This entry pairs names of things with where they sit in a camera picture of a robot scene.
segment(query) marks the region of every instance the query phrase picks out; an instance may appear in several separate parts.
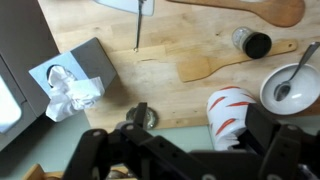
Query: white plate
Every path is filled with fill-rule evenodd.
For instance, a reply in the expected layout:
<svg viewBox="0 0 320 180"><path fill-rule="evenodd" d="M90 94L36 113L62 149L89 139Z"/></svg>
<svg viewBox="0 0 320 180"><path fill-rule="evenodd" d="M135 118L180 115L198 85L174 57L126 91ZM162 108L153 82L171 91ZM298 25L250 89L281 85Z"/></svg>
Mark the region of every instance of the white plate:
<svg viewBox="0 0 320 180"><path fill-rule="evenodd" d="M320 95L320 73L311 65L304 65L290 81L291 90L282 101L276 101L274 90L278 84L288 80L298 64L288 64L273 71L262 83L260 98L270 112L288 115L300 112L312 105Z"/></svg>

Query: wooden spoon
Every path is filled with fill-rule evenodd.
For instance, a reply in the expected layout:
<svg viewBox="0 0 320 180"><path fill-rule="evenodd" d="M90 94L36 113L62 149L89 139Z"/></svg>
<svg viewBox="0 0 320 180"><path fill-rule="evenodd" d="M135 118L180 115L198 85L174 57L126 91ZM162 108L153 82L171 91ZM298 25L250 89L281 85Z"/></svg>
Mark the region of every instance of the wooden spoon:
<svg viewBox="0 0 320 180"><path fill-rule="evenodd" d="M271 50L266 56L272 56L291 52L296 50L298 42L295 39L280 40L272 45ZM228 66L230 64L240 63L252 60L244 53L228 56L224 58L207 58L202 57L197 60L190 60L186 62L177 63L177 70L181 81L195 81L210 76L218 69Z"/></svg>
<svg viewBox="0 0 320 180"><path fill-rule="evenodd" d="M280 27L290 27L302 19L305 11L303 0L169 0L173 2L245 10L255 13L267 22Z"/></svg>

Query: spoon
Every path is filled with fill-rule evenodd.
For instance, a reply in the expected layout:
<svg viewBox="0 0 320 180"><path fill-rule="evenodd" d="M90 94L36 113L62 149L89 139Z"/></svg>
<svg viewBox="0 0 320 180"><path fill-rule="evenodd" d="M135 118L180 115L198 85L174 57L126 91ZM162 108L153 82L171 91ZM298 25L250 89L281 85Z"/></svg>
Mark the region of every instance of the spoon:
<svg viewBox="0 0 320 180"><path fill-rule="evenodd" d="M290 81L294 78L294 76L298 73L300 68L310 59L312 54L317 50L320 46L320 42L313 42L309 45L307 51L303 54L297 69L294 71L289 80L283 81L278 84L274 90L274 98L276 101L282 101L285 97L287 97L288 93L291 89Z"/></svg>

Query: paper cup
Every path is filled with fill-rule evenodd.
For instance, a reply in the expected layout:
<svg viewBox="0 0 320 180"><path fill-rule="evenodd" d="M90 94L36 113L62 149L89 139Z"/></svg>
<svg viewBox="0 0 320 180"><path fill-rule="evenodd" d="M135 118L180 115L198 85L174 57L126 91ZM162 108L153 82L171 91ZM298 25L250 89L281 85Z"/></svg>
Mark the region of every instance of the paper cup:
<svg viewBox="0 0 320 180"><path fill-rule="evenodd" d="M247 90L237 86L228 86L210 96L207 116L215 150L229 150L239 144L237 137L245 131L249 103L256 101Z"/></svg>

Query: tissue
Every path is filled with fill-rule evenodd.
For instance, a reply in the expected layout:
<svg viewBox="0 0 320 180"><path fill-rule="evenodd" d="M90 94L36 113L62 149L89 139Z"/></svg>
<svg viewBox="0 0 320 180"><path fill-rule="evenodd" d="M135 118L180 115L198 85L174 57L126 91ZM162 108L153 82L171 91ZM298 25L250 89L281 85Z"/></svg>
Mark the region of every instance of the tissue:
<svg viewBox="0 0 320 180"><path fill-rule="evenodd" d="M105 92L100 77L77 80L70 71L59 65L49 68L47 78L52 88L46 115L55 122L92 107Z"/></svg>

